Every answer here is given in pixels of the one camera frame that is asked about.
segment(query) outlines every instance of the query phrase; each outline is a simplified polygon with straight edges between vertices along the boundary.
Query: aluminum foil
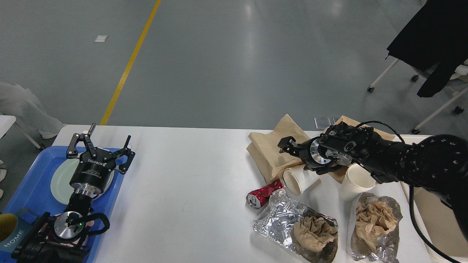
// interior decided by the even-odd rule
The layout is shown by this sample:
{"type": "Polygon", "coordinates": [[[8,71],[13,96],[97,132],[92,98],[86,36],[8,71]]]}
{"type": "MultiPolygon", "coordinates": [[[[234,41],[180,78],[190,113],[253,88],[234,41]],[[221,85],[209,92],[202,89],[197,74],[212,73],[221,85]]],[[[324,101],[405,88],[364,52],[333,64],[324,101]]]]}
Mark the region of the aluminum foil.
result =
{"type": "Polygon", "coordinates": [[[368,259],[369,261],[380,260],[384,263],[399,263],[396,259],[396,254],[398,252],[398,243],[400,242],[399,236],[399,224],[400,220],[403,218],[400,205],[398,202],[386,196],[375,196],[371,193],[363,193],[361,196],[354,200],[351,207],[351,216],[348,224],[348,236],[346,239],[346,251],[351,255],[355,260],[368,259]],[[356,207],[358,202],[362,204],[368,204],[374,200],[379,200],[386,203],[393,210],[393,216],[398,219],[396,228],[377,239],[377,248],[376,252],[373,253],[368,245],[360,237],[356,235],[356,207]]]}
{"type": "Polygon", "coordinates": [[[279,244],[285,250],[302,256],[309,262],[329,263],[338,250],[338,238],[328,243],[321,252],[316,253],[303,248],[294,238],[293,225],[305,217],[323,217],[331,226],[338,228],[335,218],[320,214],[312,208],[289,198],[284,189],[273,192],[268,206],[263,210],[252,227],[255,232],[279,244]]]}

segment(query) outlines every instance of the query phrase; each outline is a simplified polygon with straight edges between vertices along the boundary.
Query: black cable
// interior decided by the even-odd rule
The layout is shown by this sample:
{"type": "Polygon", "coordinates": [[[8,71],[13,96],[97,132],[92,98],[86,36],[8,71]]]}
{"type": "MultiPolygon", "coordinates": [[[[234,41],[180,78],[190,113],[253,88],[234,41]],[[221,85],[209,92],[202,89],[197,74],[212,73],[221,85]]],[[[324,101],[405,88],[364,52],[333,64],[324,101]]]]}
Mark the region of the black cable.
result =
{"type": "Polygon", "coordinates": [[[421,237],[421,239],[424,241],[424,243],[426,243],[430,248],[432,248],[432,250],[434,250],[434,252],[439,254],[444,259],[446,259],[446,260],[448,260],[448,261],[450,261],[452,263],[461,263],[460,261],[456,261],[453,258],[445,255],[444,252],[438,250],[431,242],[429,242],[429,240],[427,240],[427,238],[424,236],[423,232],[421,232],[421,230],[417,226],[416,218],[414,216],[414,187],[412,185],[410,185],[409,189],[410,189],[409,190],[409,204],[410,204],[409,205],[409,211],[410,211],[409,216],[411,217],[411,222],[413,223],[414,229],[416,230],[419,237],[421,237]]]}
{"type": "Polygon", "coordinates": [[[381,122],[381,121],[367,121],[367,122],[361,122],[361,123],[359,123],[359,124],[356,126],[356,128],[359,128],[359,127],[361,127],[361,126],[363,126],[363,125],[365,125],[365,124],[369,124],[369,123],[379,123],[379,124],[382,124],[382,125],[386,126],[387,128],[389,128],[389,129],[392,130],[392,132],[402,141],[402,143],[405,143],[405,140],[403,140],[403,137],[402,137],[399,133],[397,133],[392,127],[390,127],[390,125],[388,125],[388,124],[386,124],[386,123],[383,123],[383,122],[381,122]]]}

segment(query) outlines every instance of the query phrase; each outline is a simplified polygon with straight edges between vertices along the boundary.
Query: white pants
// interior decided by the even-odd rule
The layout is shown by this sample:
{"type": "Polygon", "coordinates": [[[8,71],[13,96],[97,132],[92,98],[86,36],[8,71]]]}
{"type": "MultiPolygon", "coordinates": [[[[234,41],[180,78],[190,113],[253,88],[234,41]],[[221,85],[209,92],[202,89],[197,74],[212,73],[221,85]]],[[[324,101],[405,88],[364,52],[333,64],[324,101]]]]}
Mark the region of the white pants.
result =
{"type": "Polygon", "coordinates": [[[43,137],[56,135],[63,124],[45,113],[39,99],[28,88],[0,81],[0,113],[13,115],[43,137]]]}

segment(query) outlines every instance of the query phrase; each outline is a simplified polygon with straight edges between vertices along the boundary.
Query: white paper cup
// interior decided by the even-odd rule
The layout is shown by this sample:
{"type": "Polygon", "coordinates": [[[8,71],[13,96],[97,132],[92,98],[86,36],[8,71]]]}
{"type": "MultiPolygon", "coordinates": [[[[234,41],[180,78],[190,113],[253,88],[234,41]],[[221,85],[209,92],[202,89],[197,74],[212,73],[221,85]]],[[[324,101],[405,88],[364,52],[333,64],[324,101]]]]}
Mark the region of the white paper cup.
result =
{"type": "Polygon", "coordinates": [[[319,179],[319,175],[313,171],[304,170],[304,165],[286,168],[283,173],[283,180],[286,187],[294,195],[301,195],[305,189],[309,188],[319,179]]]}
{"type": "Polygon", "coordinates": [[[375,180],[371,174],[358,164],[349,166],[338,192],[340,198],[351,201],[360,193],[369,191],[375,186],[375,180]]]}

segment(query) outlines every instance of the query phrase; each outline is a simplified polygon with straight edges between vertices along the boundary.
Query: red soda can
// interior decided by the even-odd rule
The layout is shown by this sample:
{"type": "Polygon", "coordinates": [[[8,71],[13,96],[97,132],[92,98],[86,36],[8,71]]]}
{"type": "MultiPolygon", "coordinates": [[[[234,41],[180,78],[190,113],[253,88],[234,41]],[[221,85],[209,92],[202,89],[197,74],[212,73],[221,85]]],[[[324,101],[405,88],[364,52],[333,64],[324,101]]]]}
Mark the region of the red soda can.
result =
{"type": "Polygon", "coordinates": [[[283,184],[278,179],[267,186],[264,186],[260,189],[253,190],[247,194],[247,202],[249,205],[255,209],[260,209],[265,203],[270,199],[272,193],[278,189],[282,189],[283,184]]]}

